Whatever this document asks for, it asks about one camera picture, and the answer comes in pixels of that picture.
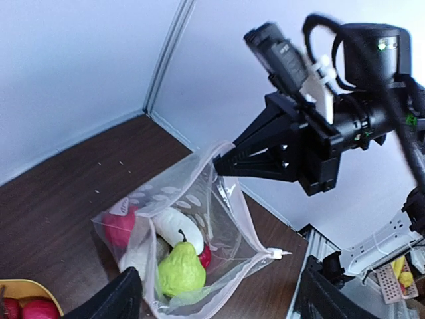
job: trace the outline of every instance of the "red fruit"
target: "red fruit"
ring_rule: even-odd
[[[199,255],[199,261],[201,262],[204,269],[207,269],[208,265],[211,262],[211,251],[210,247],[208,247],[207,244],[204,243],[204,250]]]
[[[59,319],[56,305],[48,300],[34,300],[22,309],[22,319]]]
[[[19,302],[13,298],[4,298],[5,319],[21,319],[21,307]]]
[[[102,218],[106,239],[115,247],[126,248],[130,240],[131,231],[135,225],[135,209],[129,207],[127,215],[119,216],[106,213]]]

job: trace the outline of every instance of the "green pear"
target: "green pear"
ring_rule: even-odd
[[[177,243],[158,266],[159,282],[163,294],[174,297],[182,292],[200,289],[205,285],[207,273],[199,261],[194,246],[186,240]]]

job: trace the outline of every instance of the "mesh bag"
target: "mesh bag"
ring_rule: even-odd
[[[210,318],[243,278],[288,254],[261,244],[238,179],[217,175],[213,159],[233,147],[223,142],[190,154],[93,219],[120,270],[134,266],[139,271],[143,298],[158,318]],[[158,264],[168,252],[157,238],[164,230],[155,222],[170,207],[197,226],[211,250],[204,287],[172,298],[161,289]]]

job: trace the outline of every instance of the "robotic arm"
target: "robotic arm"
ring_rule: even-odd
[[[320,25],[335,33],[334,68],[343,43],[345,80],[351,85],[316,61],[310,34]],[[273,23],[244,36],[277,91],[265,96],[265,110],[234,141],[235,148],[215,160],[218,174],[298,181],[310,196],[335,188],[344,151],[367,150],[371,141],[383,145],[386,134],[396,130],[424,192],[425,93],[411,77],[408,31],[372,23],[340,25],[310,15],[303,33],[307,56]],[[337,94],[332,78],[349,92]],[[323,98],[309,102],[317,88]]]

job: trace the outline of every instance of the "wooden table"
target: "wooden table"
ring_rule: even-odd
[[[189,154],[145,116],[82,142],[0,187],[0,278],[45,285],[65,313],[118,275],[90,221]],[[283,318],[306,241],[247,197],[265,246],[294,254],[245,279],[215,318]]]

